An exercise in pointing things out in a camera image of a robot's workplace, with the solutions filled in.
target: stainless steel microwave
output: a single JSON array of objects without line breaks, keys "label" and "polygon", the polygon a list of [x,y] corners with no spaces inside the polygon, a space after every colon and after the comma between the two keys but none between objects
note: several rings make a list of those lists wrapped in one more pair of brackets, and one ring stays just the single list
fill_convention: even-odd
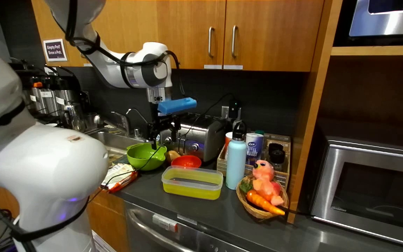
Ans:
[{"label": "stainless steel microwave", "polygon": [[345,0],[337,30],[338,44],[403,44],[403,0]]},{"label": "stainless steel microwave", "polygon": [[403,244],[403,149],[328,138],[311,216]]}]

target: oven handle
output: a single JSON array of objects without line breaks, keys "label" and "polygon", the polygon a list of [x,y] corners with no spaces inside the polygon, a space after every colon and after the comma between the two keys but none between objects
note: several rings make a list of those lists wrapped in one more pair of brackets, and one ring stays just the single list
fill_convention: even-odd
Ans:
[{"label": "oven handle", "polygon": [[180,252],[194,252],[185,247],[181,247],[180,244],[160,236],[159,233],[156,233],[155,230],[152,230],[151,227],[146,227],[144,223],[139,222],[139,219],[137,218],[139,212],[137,209],[128,209],[127,211],[127,216],[131,220],[131,223],[146,237],[152,239],[153,241],[170,248],[170,250],[176,250]]}]

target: bottle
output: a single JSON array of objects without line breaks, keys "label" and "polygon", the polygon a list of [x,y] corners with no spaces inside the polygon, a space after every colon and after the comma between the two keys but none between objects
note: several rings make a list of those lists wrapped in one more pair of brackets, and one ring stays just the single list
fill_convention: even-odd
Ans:
[{"label": "bottle", "polygon": [[227,145],[226,157],[226,188],[236,190],[244,176],[246,162],[246,127],[237,122],[232,129],[232,141]]}]

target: kitchen counter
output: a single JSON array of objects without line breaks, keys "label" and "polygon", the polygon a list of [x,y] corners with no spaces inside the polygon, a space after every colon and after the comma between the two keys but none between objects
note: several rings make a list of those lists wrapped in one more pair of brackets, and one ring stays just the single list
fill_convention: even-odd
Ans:
[{"label": "kitchen counter", "polygon": [[342,229],[296,218],[295,225],[271,220],[255,223],[240,206],[233,191],[222,188],[218,201],[199,201],[167,195],[160,187],[160,174],[141,176],[116,197],[135,204],[158,215],[177,219],[187,226],[229,241],[248,251],[367,251],[403,252],[403,247],[377,239],[366,237]]}]

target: carrot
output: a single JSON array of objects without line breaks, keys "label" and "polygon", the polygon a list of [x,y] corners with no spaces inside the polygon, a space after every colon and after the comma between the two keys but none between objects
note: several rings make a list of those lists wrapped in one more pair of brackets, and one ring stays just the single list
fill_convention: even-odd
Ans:
[{"label": "carrot", "polygon": [[260,208],[268,213],[272,213],[274,216],[285,216],[285,212],[279,211],[278,208],[269,205],[262,197],[260,197],[254,190],[250,188],[250,185],[246,185],[246,183],[240,184],[240,192],[244,194],[244,199],[254,205],[255,208]]}]

